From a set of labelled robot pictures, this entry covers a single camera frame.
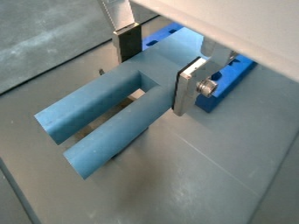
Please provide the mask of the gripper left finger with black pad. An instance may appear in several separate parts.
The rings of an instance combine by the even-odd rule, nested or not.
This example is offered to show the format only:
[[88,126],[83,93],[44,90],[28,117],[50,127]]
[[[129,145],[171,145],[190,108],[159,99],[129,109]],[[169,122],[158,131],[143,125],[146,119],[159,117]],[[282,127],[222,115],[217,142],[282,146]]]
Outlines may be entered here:
[[142,25],[129,0],[98,0],[108,25],[112,29],[112,42],[118,60],[123,63],[143,51]]

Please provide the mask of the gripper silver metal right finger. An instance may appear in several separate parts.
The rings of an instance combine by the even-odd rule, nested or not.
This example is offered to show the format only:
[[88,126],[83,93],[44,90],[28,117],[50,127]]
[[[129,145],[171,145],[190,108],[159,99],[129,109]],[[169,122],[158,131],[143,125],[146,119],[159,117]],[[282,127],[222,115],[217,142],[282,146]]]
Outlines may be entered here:
[[239,55],[225,45],[205,37],[201,46],[202,57],[198,57],[178,73],[173,112],[182,116],[197,101],[199,95],[211,97],[218,83],[211,76]]

